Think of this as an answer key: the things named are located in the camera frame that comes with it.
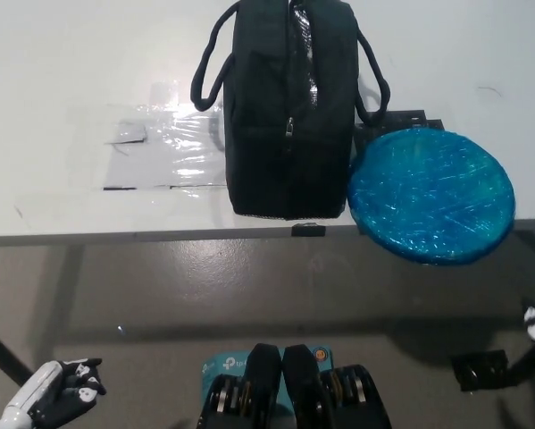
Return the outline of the white and black left hand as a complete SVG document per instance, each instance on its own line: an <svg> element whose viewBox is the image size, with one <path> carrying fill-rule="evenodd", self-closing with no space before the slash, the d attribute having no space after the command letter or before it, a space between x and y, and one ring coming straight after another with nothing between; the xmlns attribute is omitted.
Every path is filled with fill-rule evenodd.
<svg viewBox="0 0 535 429"><path fill-rule="evenodd" d="M44 363L16 392L0 416L0 429L58 429L91 410L106 394L100 358Z"/></svg>

